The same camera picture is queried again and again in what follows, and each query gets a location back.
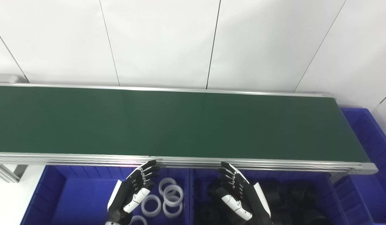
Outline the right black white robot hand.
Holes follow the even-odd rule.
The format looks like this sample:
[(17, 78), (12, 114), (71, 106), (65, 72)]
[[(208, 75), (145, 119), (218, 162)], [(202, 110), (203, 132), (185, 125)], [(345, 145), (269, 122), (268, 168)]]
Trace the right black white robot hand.
[(233, 222), (246, 225), (272, 225), (271, 211), (260, 184), (251, 184), (240, 170), (221, 162), (218, 171), (220, 187), (215, 193), (221, 206), (226, 207)]

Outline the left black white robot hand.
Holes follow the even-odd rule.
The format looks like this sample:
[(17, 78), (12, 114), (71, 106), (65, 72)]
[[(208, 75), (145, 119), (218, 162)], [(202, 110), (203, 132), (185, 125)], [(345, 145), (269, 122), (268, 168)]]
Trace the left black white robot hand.
[(154, 187), (152, 178), (159, 176), (156, 160), (138, 166), (124, 180), (118, 180), (107, 205), (106, 225), (128, 225), (133, 211), (142, 203)]

